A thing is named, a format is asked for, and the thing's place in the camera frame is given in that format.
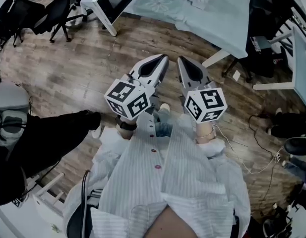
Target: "white chair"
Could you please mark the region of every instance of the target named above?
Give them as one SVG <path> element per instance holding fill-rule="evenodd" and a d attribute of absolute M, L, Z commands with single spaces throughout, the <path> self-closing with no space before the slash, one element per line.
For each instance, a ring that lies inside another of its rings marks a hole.
<path fill-rule="evenodd" d="M 53 197 L 47 191 L 63 177 L 64 173 L 60 173 L 50 183 L 41 188 L 37 193 L 33 194 L 33 199 L 38 214 L 42 217 L 42 219 L 49 223 L 51 228 L 57 233 L 62 232 L 63 203 L 60 202 L 59 199 L 63 195 L 63 192 L 61 191 L 56 197 Z"/>

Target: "white desk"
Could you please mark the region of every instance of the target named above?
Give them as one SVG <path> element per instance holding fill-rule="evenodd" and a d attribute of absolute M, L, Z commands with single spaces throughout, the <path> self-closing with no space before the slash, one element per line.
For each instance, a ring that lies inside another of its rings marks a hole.
<path fill-rule="evenodd" d="M 95 0 L 81 1 L 82 13 L 85 14 L 88 8 L 92 9 L 108 31 L 112 35 L 116 35 L 117 32 L 114 27 L 107 26 L 108 24 L 101 16 L 102 10 L 93 1 Z M 138 1 L 133 0 L 124 11 L 171 22 L 175 24 L 177 29 L 192 32 L 221 48 L 218 53 L 203 63 L 205 67 L 230 54 L 239 59 L 247 57 L 245 48 L 250 0 L 210 0 L 205 10 L 192 6 L 191 2 L 187 0 L 171 0 L 179 5 L 176 8 L 176 13 L 169 13 L 168 19 L 161 19 L 161 15 L 155 13 L 153 9 L 142 8 L 139 10 Z"/>
<path fill-rule="evenodd" d="M 276 90 L 276 89 L 294 89 L 306 105 L 306 39 L 299 30 L 294 26 L 289 34 L 284 33 L 279 39 L 286 36 L 293 36 L 293 77 L 291 82 L 256 84 L 255 90 Z"/>

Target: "white striped shirt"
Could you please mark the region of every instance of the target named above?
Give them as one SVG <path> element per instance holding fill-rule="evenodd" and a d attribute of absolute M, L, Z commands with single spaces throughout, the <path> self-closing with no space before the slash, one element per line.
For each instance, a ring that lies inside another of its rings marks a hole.
<path fill-rule="evenodd" d="M 154 119 L 143 113 L 131 140 L 106 128 L 94 157 L 89 193 L 104 188 L 98 208 L 91 209 L 97 238 L 141 238 L 167 205 L 199 238 L 229 238 L 233 211 L 242 237 L 250 220 L 250 205 L 238 164 L 221 154 L 224 142 L 196 145 L 191 119 L 174 124 L 164 159 Z M 67 197 L 64 225 L 80 200 L 78 185 Z"/>

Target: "wooden floor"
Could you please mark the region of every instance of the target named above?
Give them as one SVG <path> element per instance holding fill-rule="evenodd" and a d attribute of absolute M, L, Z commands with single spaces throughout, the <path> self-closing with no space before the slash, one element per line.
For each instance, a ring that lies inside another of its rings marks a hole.
<path fill-rule="evenodd" d="M 5 79 L 23 84 L 33 97 L 34 114 L 40 117 L 90 109 L 104 113 L 104 124 L 113 126 L 114 115 L 110 113 L 103 94 L 116 78 L 129 72 L 136 62 L 164 53 L 169 56 L 170 67 L 158 88 L 158 94 L 162 102 L 171 106 L 175 115 L 182 113 L 178 99 L 181 85 L 176 71 L 177 57 L 183 55 L 203 62 L 218 49 L 194 34 L 178 31 L 171 24 L 147 18 L 121 17 L 115 27 L 118 35 L 113 37 L 102 30 L 97 19 L 91 17 L 88 23 L 69 28 L 69 35 L 73 38 L 71 43 L 65 41 L 60 31 L 54 44 L 49 42 L 50 33 L 35 35 L 30 30 L 23 31 L 24 42 L 18 42 L 16 48 L 9 42 L 0 55 L 0 70 Z M 245 83 L 239 65 L 237 69 L 242 75 L 238 82 L 231 75 L 222 78 L 222 69 L 232 59 L 229 57 L 211 66 L 209 73 L 218 86 L 223 88 L 229 105 L 218 121 L 236 152 L 227 144 L 226 154 L 240 163 L 252 213 L 259 219 L 260 211 L 268 214 L 275 202 L 285 205 L 286 197 L 298 180 L 284 171 L 280 163 L 274 162 L 260 174 L 248 174 L 238 156 L 252 172 L 261 170 L 271 160 L 270 153 L 257 145 L 248 127 L 248 118 L 263 111 L 274 113 L 277 107 L 291 112 L 305 111 L 305 108 L 291 90 L 254 91 L 252 85 Z M 286 76 L 283 71 L 276 74 L 276 80 L 284 80 Z M 261 145 L 275 154 L 283 141 L 265 133 L 269 121 L 253 118 L 251 124 L 257 129 L 257 139 Z M 92 157 L 99 146 L 100 142 L 88 135 L 83 143 L 63 158 L 45 182 L 59 172 L 64 172 L 65 178 L 60 187 L 68 193 L 81 180 L 85 170 L 91 168 Z M 272 169 L 272 186 L 265 197 Z"/>

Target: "wristwatch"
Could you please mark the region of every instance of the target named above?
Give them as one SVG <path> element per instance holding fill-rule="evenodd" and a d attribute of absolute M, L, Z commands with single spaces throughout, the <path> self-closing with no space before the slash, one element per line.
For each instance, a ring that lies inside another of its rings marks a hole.
<path fill-rule="evenodd" d="M 121 129 L 134 131 L 137 128 L 136 124 L 128 124 L 125 121 L 121 121 L 121 116 L 117 116 L 115 118 L 115 121 L 117 122 L 117 124 L 120 126 Z"/>

